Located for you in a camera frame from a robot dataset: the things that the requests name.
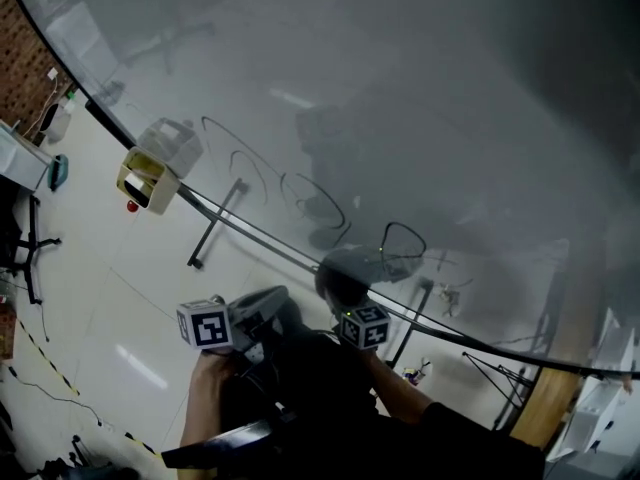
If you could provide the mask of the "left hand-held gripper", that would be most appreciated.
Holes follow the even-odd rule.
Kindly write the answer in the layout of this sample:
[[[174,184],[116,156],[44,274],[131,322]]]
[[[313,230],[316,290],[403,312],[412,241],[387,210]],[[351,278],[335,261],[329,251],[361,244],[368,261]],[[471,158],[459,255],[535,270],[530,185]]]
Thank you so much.
[[[275,286],[229,303],[218,295],[182,303],[176,310],[180,334],[194,349],[231,350],[259,364],[283,337],[280,316],[288,301],[288,289]]]

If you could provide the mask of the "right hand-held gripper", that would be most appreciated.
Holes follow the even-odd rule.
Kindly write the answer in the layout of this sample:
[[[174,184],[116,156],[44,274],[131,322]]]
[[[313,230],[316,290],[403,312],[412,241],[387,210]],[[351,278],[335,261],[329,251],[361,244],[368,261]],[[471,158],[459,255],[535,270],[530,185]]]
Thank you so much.
[[[377,303],[347,309],[340,317],[339,336],[359,350],[377,348],[388,341],[390,317]]]

